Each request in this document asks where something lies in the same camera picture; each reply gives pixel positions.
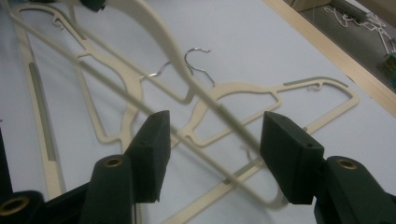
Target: white surface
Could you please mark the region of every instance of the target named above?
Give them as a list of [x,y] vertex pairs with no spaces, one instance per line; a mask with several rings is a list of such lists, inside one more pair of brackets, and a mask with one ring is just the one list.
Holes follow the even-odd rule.
[[[231,81],[253,82],[273,86],[307,77],[333,77],[354,87],[361,102],[339,119],[314,133],[326,147],[325,158],[340,155],[363,163],[388,192],[396,193],[394,170],[394,138],[396,120],[356,87],[344,74],[314,49],[293,28],[259,0],[240,1],[148,1],[163,17],[184,51],[195,47],[211,48],[211,53],[192,53],[193,65],[204,68],[218,83]],[[51,25],[51,16],[42,12],[25,12],[25,19],[42,33],[78,52],[79,49],[66,30]],[[107,7],[93,14],[79,8],[78,21],[103,38],[126,56],[155,73],[167,62],[153,39],[134,21]],[[21,55],[12,25],[0,13],[0,123],[15,190],[36,189],[45,192],[44,176],[30,97],[25,83]],[[31,38],[35,58],[44,82],[50,118],[56,135],[60,163],[67,189],[89,181],[94,163],[106,155],[120,153],[120,145],[97,142],[82,99],[73,67],[62,56]],[[210,88],[205,76],[196,74]],[[123,103],[106,92],[106,88],[87,77],[101,118],[108,132],[115,132],[120,123]],[[160,77],[169,85],[185,92],[172,69]],[[197,99],[187,106],[177,105],[147,81],[142,83],[143,100],[154,110],[171,110],[171,122],[182,127],[190,119]],[[300,89],[281,94],[285,103],[276,112],[284,114],[301,126],[317,119],[347,98],[332,88],[321,91]],[[271,104],[268,95],[230,96],[224,104],[238,117]],[[145,120],[140,115],[133,129]],[[248,125],[256,135],[261,134],[261,120]],[[200,136],[219,131],[216,117],[205,119],[197,128]],[[218,141],[205,152],[219,163],[236,171],[248,162],[244,145],[232,135]],[[197,159],[183,146],[173,149],[168,165],[161,202],[144,208],[147,223],[160,223],[183,206],[216,186],[223,177]],[[249,185],[271,197],[275,183],[262,171],[248,181]],[[259,207],[245,193],[234,190],[212,205],[191,223],[315,223],[312,206],[293,206],[280,211]]]

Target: wooden edge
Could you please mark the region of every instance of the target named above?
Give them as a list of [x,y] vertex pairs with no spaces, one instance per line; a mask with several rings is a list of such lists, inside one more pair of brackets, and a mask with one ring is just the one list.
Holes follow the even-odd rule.
[[335,45],[327,36],[304,19],[289,5],[279,0],[262,0],[294,27],[315,48],[362,88],[372,99],[396,118],[396,94]]

